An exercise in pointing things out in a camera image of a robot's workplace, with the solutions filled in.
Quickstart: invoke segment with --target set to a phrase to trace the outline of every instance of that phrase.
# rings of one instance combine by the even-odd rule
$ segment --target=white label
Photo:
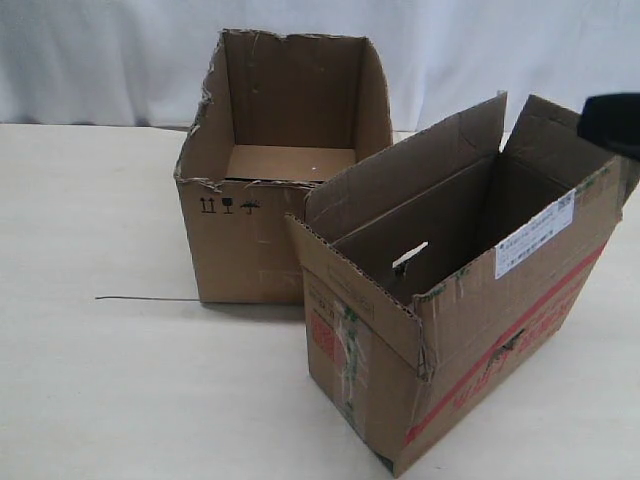
[[[496,279],[571,225],[575,198],[573,189],[496,246]]]

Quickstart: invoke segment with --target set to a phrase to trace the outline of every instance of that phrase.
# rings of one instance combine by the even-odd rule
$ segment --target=open cardboard box
[[[311,375],[395,476],[560,328],[630,193],[629,160],[535,96],[499,152],[505,105],[360,162],[288,217]]]
[[[369,40],[223,31],[174,173],[200,300],[302,303],[284,214],[391,143]]]

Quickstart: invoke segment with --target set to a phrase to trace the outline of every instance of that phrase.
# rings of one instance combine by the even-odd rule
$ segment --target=white table
[[[299,308],[196,301],[184,133],[0,125],[0,478],[388,479]],[[640,475],[640,192],[567,324],[405,479]]]

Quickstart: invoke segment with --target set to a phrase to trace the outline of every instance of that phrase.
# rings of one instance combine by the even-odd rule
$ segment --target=cardboard box
[[[222,32],[174,175],[200,300],[302,303],[285,212],[391,143],[366,38]]]
[[[288,217],[311,375],[395,476],[560,328],[621,220],[627,159],[534,96],[500,153],[505,105],[368,158]]]

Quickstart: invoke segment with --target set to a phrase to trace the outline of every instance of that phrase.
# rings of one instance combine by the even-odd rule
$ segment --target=black object
[[[640,93],[587,98],[578,122],[578,136],[632,159],[625,201],[640,180]]]

